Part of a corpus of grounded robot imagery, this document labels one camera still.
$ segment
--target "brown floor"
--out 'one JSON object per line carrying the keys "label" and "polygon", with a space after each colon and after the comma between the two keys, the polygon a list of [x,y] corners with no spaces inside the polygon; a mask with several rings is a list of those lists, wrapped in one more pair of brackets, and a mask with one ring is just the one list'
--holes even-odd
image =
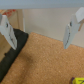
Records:
{"label": "brown floor", "polygon": [[84,49],[31,33],[1,84],[69,84],[84,77]]}

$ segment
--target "cork surface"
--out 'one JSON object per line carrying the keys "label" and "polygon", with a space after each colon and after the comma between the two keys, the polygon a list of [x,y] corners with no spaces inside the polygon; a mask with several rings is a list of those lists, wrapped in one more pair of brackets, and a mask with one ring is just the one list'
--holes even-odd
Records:
{"label": "cork surface", "polygon": [[39,34],[29,39],[1,84],[69,84],[84,77],[84,49]]}

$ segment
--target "black object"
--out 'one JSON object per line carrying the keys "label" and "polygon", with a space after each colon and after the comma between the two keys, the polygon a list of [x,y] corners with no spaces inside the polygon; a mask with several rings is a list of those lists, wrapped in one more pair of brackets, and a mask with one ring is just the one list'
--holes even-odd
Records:
{"label": "black object", "polygon": [[5,53],[3,60],[0,62],[0,82],[7,74],[9,68],[11,67],[12,63],[14,62],[28,39],[28,34],[19,29],[14,29],[14,34],[17,39],[17,49],[14,50],[13,48],[10,48],[10,50]]}

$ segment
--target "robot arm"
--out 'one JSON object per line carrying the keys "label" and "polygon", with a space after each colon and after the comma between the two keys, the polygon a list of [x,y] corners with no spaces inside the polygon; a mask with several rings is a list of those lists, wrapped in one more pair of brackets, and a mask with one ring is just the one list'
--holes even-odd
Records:
{"label": "robot arm", "polygon": [[9,21],[8,21],[6,15],[0,14],[0,32],[2,35],[4,35],[4,37],[6,38],[8,43],[11,45],[11,47],[13,49],[16,49],[17,48],[17,39],[14,35],[13,28],[9,24]]}
{"label": "robot arm", "polygon": [[81,7],[76,14],[72,15],[70,23],[66,26],[63,39],[64,49],[71,44],[75,34],[80,31],[84,19],[84,7]]}

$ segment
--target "white wall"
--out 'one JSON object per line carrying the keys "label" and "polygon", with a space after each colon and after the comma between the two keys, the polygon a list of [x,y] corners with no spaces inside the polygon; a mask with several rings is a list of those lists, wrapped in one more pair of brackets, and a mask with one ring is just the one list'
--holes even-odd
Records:
{"label": "white wall", "polygon": [[[66,24],[70,22],[71,15],[79,8],[54,9],[25,9],[25,31],[35,32],[47,37],[63,41]],[[72,42],[74,45],[84,47],[84,26]]]}

